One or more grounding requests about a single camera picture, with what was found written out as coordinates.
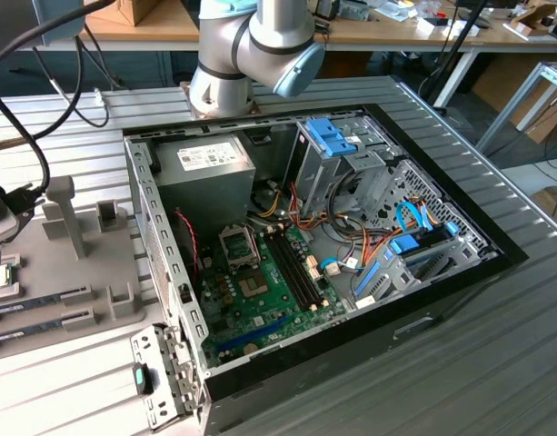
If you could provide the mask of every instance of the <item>wooden desk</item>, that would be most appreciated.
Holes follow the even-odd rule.
[[[164,0],[136,27],[88,16],[86,23],[99,41],[189,42],[199,41],[199,30],[180,0]]]
[[[309,2],[313,11],[316,0]],[[443,11],[453,16],[453,5],[443,0]],[[505,19],[490,18],[492,28],[481,30],[478,36],[469,37],[460,51],[463,56],[436,100],[435,105],[445,106],[468,72],[479,53],[557,53],[557,44],[526,43],[507,31]],[[199,31],[181,4],[181,0],[164,0],[137,27],[119,25],[88,17],[87,23],[102,42],[104,50],[131,51],[196,51]],[[415,19],[399,23],[384,15],[371,12],[371,21],[356,22],[336,18],[331,22],[331,33],[326,49],[338,52],[439,52],[445,37],[442,34],[422,35]],[[316,41],[324,42],[321,35]],[[60,41],[46,47],[48,50],[74,50],[70,41]]]

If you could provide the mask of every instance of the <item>motherboard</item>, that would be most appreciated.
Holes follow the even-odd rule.
[[[199,286],[210,331],[203,346],[208,366],[257,352],[346,312],[296,227],[256,234],[248,227],[240,230],[241,241],[220,235],[203,259]],[[250,256],[259,263],[234,269],[236,258]]]

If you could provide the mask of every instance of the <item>red wire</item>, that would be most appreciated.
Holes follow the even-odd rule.
[[[187,218],[185,218],[184,215],[179,211],[175,211],[175,214],[179,218],[184,220],[185,225],[187,226],[187,230],[189,230],[189,234],[191,234],[191,241],[192,241],[192,244],[194,246],[194,283],[195,283],[197,281],[197,260],[198,260],[198,257],[197,257],[197,236],[195,235],[194,228],[189,223],[189,220]]]

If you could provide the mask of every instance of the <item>table leg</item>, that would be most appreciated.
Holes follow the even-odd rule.
[[[529,112],[527,112],[523,119],[516,125],[516,129],[518,131],[522,132],[526,129],[526,127],[532,122],[532,119],[542,110],[556,90],[557,86],[555,84],[549,85],[547,90],[542,93],[541,98],[539,98]]]
[[[438,95],[438,98],[435,100],[433,107],[445,107],[448,104],[453,93],[456,92],[456,89],[458,89],[458,86],[466,76],[466,73],[468,73],[468,70],[472,66],[477,55],[478,52],[475,50],[466,52],[462,55],[460,61],[458,61],[458,64],[453,69],[450,78],[440,92],[440,95]]]
[[[502,111],[492,122],[490,127],[488,127],[486,133],[476,144],[476,148],[479,152],[483,151],[488,146],[493,137],[498,132],[500,132],[502,126],[510,119],[511,115],[518,108],[518,105],[521,103],[521,101],[526,98],[526,96],[532,91],[534,86],[536,86],[536,84],[541,80],[542,69],[543,63],[538,63],[534,67],[532,73],[530,73],[526,80],[522,83],[516,94],[512,96],[510,102],[508,102],[508,104],[504,106],[504,109],[502,109]]]

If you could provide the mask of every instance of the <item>yellow wire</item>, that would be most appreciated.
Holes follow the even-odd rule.
[[[427,211],[427,216],[430,218],[430,221],[432,222],[433,225],[438,224],[438,222],[433,219],[432,214],[430,213],[430,211]]]
[[[276,193],[276,198],[274,198],[274,203],[272,204],[272,207],[264,213],[258,213],[258,216],[262,218],[267,218],[271,216],[274,212],[276,212],[276,207],[278,206],[278,199],[280,198],[281,193],[282,193],[281,191],[278,191],[278,193]]]

